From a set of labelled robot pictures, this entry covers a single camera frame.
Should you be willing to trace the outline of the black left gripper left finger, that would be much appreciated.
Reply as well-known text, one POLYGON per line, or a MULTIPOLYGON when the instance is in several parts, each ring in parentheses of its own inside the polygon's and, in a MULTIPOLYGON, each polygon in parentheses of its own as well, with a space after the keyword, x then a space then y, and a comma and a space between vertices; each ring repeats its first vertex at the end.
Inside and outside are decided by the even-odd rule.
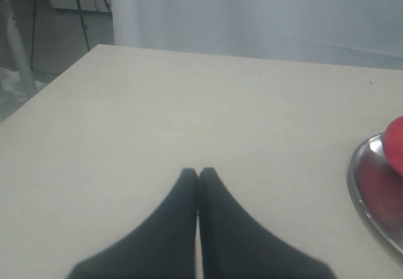
POLYGON ((162 203, 117 243, 75 265, 69 278, 194 278, 198 176, 185 168, 162 203))

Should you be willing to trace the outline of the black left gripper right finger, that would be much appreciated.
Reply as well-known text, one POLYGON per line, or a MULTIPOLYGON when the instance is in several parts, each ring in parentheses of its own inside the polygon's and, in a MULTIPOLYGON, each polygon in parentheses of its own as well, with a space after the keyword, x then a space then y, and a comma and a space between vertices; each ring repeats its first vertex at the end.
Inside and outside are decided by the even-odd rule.
POLYGON ((331 268, 288 245, 252 218, 214 168, 199 175, 205 278, 334 278, 331 268))

